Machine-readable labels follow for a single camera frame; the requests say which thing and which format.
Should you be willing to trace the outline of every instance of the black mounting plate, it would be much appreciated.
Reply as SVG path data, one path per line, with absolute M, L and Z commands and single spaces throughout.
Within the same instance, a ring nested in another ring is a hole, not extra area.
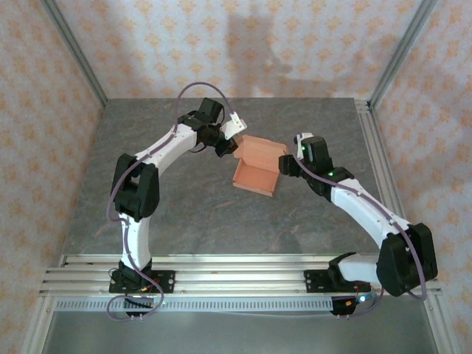
M 368 293 L 370 284 L 366 282 L 334 283 L 328 270 L 307 270 L 303 272 L 307 293 Z
M 157 281 L 157 283 L 161 286 L 164 294 L 172 294 L 174 292 L 174 287 L 176 285 L 176 272 L 175 271 L 158 271 L 152 270 L 148 276 L 151 279 Z M 146 291 L 136 291 L 136 288 L 130 288 L 125 282 L 121 279 L 121 273 L 119 270 L 113 271 L 112 279 L 116 279 L 117 281 L 114 282 L 113 280 L 110 281 L 110 288 L 108 292 L 110 294 L 131 294 L 131 293 L 158 293 L 159 291 L 156 289 L 155 286 L 149 285 Z

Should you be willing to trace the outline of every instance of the marble tabletop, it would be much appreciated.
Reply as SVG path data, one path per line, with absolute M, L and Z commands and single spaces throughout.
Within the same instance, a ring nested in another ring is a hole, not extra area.
M 199 107 L 183 99 L 180 112 Z M 110 100 L 90 158 L 64 254 L 121 254 L 121 226 L 105 208 L 122 153 L 144 150 L 176 120 L 174 99 Z M 378 198 L 372 165 L 350 98 L 240 98 L 232 104 L 253 136 L 292 147 L 297 132 L 323 136 L 335 166 L 346 167 Z M 232 186 L 238 160 L 212 148 L 185 153 L 160 178 L 150 222 L 152 254 L 341 254 L 375 252 L 344 211 L 300 178 L 280 176 L 274 197 Z

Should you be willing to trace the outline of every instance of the wall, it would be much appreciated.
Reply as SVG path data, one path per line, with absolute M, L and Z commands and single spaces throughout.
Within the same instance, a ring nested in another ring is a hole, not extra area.
M 58 0 L 110 98 L 207 80 L 232 97 L 367 99 L 419 3 Z
M 101 110 L 39 0 L 2 0 L 0 19 L 0 353 L 18 353 Z
M 472 353 L 472 8 L 439 1 L 377 118 L 406 213 L 434 233 L 439 278 Z

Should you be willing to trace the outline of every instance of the cardboard box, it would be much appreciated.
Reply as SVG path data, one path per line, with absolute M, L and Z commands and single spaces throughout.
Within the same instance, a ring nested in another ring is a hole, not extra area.
M 255 136 L 237 139 L 239 148 L 234 156 L 240 159 L 233 186 L 273 196 L 279 178 L 279 156 L 288 153 L 287 146 Z

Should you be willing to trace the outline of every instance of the patterned wallpaper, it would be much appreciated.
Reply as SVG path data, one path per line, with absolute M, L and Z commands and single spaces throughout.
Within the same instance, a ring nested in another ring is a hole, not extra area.
M 102 114 L 39 0 L 0 1 L 0 47 L 0 353 L 19 353 Z
M 419 3 L 58 0 L 110 98 L 207 80 L 232 97 L 367 99 Z
M 377 117 L 407 215 L 434 233 L 439 279 L 472 353 L 472 7 L 439 1 Z

